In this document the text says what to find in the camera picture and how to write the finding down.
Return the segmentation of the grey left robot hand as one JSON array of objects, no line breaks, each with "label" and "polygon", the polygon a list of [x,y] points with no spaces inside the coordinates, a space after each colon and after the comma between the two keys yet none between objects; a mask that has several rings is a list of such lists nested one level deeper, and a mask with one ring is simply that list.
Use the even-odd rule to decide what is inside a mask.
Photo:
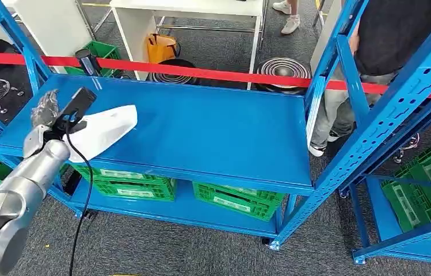
[{"label": "grey left robot hand", "polygon": [[46,92],[39,99],[37,106],[31,110],[30,120],[34,128],[39,125],[53,126],[59,115],[58,92],[58,89]]}]

